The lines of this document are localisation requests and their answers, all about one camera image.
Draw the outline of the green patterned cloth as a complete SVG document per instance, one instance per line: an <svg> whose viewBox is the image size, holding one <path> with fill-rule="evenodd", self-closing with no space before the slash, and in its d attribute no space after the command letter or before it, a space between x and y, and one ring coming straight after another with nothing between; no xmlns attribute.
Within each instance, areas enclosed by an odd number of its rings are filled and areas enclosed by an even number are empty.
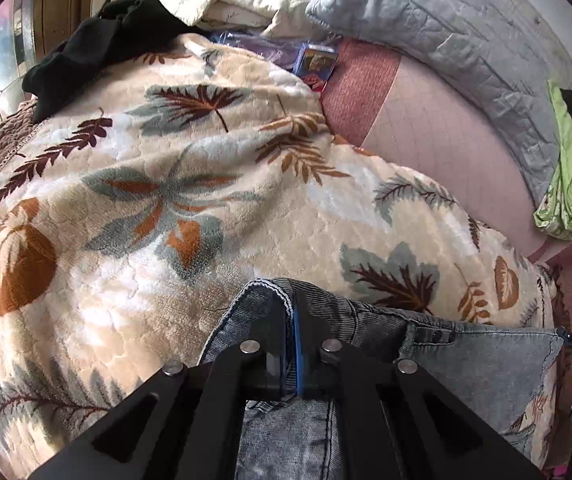
<svg viewBox="0 0 572 480"><path fill-rule="evenodd" d="M562 89L551 79L548 95L554 110L559 155L550 185L533 220L544 234L572 242L572 119Z"/></svg>

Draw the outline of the cream leaf-pattern blanket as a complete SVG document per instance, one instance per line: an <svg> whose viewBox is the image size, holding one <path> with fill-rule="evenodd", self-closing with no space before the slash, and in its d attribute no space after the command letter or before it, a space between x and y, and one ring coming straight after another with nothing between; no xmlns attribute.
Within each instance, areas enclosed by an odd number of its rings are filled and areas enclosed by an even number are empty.
<svg viewBox="0 0 572 480"><path fill-rule="evenodd" d="M255 278L453 321L554 324L554 282L441 184L355 148L299 78L179 36L0 125L0 473L28 477Z"/></svg>

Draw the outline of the grey quilted comforter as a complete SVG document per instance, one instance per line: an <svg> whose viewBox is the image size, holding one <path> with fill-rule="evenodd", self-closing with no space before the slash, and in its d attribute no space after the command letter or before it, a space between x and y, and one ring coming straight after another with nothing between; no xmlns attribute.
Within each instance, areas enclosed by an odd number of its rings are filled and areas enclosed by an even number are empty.
<svg viewBox="0 0 572 480"><path fill-rule="evenodd" d="M529 0L310 0L306 13L432 68L487 116L541 203L559 155L548 84L572 89L572 59Z"/></svg>

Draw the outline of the blue small box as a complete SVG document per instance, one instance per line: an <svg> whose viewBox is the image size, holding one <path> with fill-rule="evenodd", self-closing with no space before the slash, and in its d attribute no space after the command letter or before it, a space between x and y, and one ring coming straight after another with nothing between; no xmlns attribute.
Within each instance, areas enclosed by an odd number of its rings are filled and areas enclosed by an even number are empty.
<svg viewBox="0 0 572 480"><path fill-rule="evenodd" d="M324 44L305 42L301 45L292 72L312 91L321 93L338 60L338 51Z"/></svg>

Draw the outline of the black garment on blanket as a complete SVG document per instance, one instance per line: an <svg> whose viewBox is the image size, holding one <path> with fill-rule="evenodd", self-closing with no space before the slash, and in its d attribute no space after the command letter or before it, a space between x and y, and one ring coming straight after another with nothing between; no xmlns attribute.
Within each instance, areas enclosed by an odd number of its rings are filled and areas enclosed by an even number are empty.
<svg viewBox="0 0 572 480"><path fill-rule="evenodd" d="M68 105L106 67L160 51L182 34L205 35L159 0L106 0L74 33L31 67L22 90L36 97L38 124Z"/></svg>

